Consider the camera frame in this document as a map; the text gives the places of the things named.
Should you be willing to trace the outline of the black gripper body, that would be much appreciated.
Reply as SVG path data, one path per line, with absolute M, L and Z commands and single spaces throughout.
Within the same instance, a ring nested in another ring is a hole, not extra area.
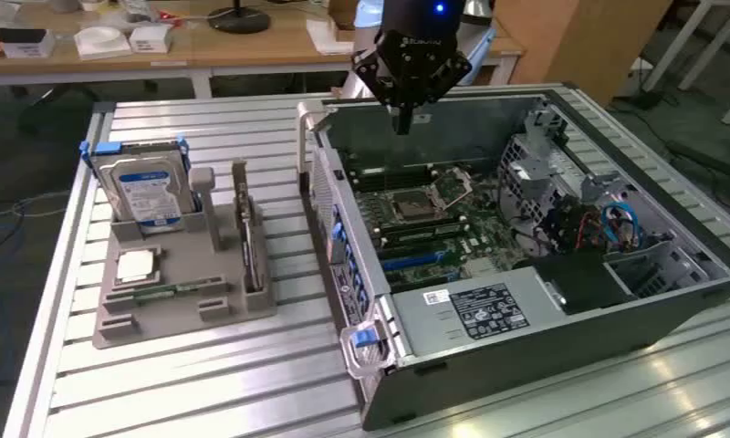
M 386 1 L 376 47 L 397 81 L 402 101 L 404 62 L 457 49 L 461 1 Z

